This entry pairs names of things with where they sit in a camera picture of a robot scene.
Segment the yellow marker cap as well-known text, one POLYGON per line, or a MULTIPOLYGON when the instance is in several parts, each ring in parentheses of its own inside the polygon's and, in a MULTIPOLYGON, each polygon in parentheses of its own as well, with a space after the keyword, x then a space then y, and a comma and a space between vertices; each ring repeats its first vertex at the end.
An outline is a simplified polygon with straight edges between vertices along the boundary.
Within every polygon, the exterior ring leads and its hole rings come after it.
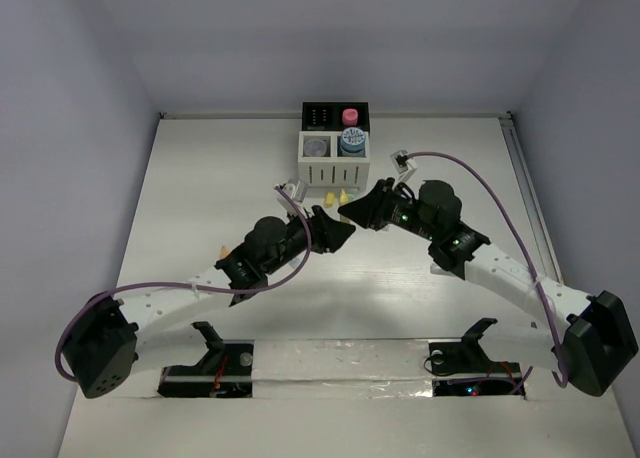
POLYGON ((331 208, 335 202, 335 194, 332 191, 328 191, 325 195, 324 206, 326 208, 331 208))

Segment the clear jar of paperclips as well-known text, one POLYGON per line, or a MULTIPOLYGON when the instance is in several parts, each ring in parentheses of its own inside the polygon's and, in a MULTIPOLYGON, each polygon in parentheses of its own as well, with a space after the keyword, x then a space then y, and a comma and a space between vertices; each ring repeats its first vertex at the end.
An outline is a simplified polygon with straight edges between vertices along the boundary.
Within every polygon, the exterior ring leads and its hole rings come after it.
POLYGON ((330 155, 330 139, 320 136, 304 138, 303 156, 309 158, 327 157, 330 155))

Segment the pink-capped tube of crayons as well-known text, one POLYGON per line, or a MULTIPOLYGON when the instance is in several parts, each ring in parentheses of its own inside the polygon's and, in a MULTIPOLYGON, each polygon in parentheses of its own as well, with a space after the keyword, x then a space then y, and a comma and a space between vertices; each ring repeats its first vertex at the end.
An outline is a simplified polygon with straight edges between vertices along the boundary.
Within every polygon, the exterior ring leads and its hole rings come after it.
POLYGON ((345 108, 342 110, 341 122, 345 127, 355 127, 358 125, 359 112, 356 108, 345 108))

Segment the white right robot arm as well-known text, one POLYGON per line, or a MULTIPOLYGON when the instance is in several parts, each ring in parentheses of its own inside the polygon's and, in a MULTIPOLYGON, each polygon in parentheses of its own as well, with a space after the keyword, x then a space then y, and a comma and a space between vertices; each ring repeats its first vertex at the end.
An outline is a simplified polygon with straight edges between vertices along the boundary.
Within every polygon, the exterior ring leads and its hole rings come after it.
POLYGON ((486 289, 532 317, 532 324, 516 331, 495 319, 477 322, 460 346, 468 368, 482 370, 506 358, 549 370, 587 395, 603 395, 639 352, 622 300, 533 274, 466 225, 461 210, 443 181, 427 180, 411 195, 405 184, 388 178, 338 212, 365 229, 393 225, 428 240, 433 273, 486 289))

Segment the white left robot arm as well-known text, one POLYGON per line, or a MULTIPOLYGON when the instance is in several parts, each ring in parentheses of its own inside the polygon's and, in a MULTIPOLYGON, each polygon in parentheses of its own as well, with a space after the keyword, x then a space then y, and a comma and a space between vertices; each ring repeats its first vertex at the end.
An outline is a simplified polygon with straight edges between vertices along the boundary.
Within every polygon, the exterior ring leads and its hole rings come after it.
POLYGON ((121 289, 122 299, 108 291, 92 297, 71 320, 56 346, 54 363, 88 399, 102 397, 130 376, 183 365, 201 373, 216 372, 225 344, 199 315, 230 295, 232 305, 273 289, 268 277, 295 258, 338 251, 355 232, 352 224, 331 218, 321 207, 302 210, 286 220, 258 220, 226 257, 192 282, 143 284, 121 289))

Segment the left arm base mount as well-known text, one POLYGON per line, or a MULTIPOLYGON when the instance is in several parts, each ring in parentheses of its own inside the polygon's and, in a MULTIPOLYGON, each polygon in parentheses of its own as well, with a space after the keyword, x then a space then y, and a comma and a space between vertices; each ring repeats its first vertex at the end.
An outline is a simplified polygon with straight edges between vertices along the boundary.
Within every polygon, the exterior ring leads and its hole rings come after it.
POLYGON ((162 370, 157 393, 163 398, 251 398, 253 341, 225 341, 206 321, 191 327, 204 338, 207 351, 193 365, 162 370))

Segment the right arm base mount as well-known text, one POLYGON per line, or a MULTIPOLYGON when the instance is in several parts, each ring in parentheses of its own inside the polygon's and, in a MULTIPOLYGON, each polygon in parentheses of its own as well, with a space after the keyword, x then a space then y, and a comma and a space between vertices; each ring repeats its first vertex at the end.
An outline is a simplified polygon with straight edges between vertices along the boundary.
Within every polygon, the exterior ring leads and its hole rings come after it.
POLYGON ((482 318, 461 338, 428 345, 423 368, 432 377, 435 397, 525 397, 524 379, 516 362, 493 361, 480 346, 495 318, 482 318))

